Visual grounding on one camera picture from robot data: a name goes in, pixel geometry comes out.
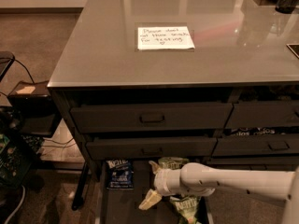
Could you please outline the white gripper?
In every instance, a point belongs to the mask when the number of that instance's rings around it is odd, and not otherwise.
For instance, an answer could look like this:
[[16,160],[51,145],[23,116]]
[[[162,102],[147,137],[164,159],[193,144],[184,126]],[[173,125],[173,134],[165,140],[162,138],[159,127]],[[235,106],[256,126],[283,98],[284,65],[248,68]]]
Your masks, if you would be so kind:
[[154,178],[154,189],[150,189],[145,199],[138,206],[140,210],[148,210],[157,204],[163,196],[172,196],[181,193],[180,170],[162,169],[155,161],[149,161]]

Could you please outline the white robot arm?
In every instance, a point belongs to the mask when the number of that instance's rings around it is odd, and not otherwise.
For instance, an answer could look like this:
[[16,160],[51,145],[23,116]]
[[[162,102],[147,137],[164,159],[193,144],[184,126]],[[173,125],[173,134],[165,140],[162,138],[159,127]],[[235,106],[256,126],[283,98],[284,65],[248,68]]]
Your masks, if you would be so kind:
[[182,168],[163,169],[149,161],[154,177],[154,189],[138,206],[148,210],[165,196],[187,195],[206,197],[215,189],[248,194],[264,200],[285,203],[281,224],[299,222],[299,170],[255,171],[215,169],[202,163],[189,162]]

